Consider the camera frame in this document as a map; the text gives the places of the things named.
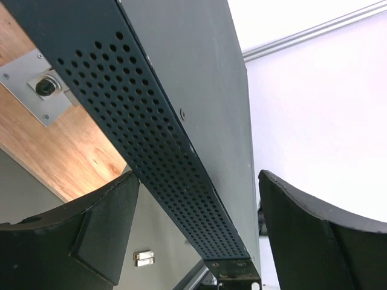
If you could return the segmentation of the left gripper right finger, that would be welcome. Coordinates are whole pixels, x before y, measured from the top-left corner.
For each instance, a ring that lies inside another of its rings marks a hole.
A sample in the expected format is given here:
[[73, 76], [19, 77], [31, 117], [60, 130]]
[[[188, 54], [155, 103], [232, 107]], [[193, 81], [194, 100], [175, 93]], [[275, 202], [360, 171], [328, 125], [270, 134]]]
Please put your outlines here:
[[386, 289], [386, 223], [350, 213], [268, 170], [259, 192], [281, 289]]

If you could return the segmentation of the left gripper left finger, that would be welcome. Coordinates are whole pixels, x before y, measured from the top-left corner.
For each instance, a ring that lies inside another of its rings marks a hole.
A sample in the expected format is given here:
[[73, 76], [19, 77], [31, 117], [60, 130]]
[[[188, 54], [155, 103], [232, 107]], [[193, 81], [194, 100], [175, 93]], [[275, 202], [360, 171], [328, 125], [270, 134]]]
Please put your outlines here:
[[101, 188], [17, 224], [1, 224], [2, 289], [118, 285], [139, 193], [126, 172]]

